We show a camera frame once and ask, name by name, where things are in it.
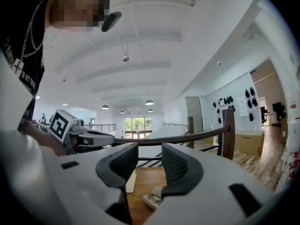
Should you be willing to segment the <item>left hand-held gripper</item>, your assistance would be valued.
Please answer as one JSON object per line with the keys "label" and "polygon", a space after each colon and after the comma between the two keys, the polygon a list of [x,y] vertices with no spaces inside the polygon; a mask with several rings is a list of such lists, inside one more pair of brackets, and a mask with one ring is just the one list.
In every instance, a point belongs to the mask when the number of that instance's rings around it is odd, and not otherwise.
{"label": "left hand-held gripper", "polygon": [[[84,121],[79,120],[65,110],[57,109],[49,126],[50,133],[58,139],[67,154],[85,153],[101,150],[112,145],[115,137],[111,134],[84,128]],[[73,149],[70,135],[77,136],[77,146]]]}

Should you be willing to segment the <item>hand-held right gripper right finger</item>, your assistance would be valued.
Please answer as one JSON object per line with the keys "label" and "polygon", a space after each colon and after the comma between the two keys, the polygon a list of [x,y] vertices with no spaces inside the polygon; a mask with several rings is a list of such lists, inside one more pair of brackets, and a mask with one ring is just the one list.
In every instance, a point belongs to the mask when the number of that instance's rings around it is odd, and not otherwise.
{"label": "hand-held right gripper right finger", "polygon": [[259,210],[273,191],[233,161],[175,144],[162,144],[167,185],[147,225],[235,225]]}

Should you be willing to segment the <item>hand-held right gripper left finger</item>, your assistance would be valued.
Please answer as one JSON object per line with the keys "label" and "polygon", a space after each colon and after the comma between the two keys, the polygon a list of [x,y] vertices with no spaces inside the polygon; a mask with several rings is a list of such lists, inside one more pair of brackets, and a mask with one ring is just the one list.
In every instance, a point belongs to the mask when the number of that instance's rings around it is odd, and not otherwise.
{"label": "hand-held right gripper left finger", "polygon": [[47,170],[77,224],[132,224],[126,183],[137,162],[136,143],[62,157],[45,150]]}

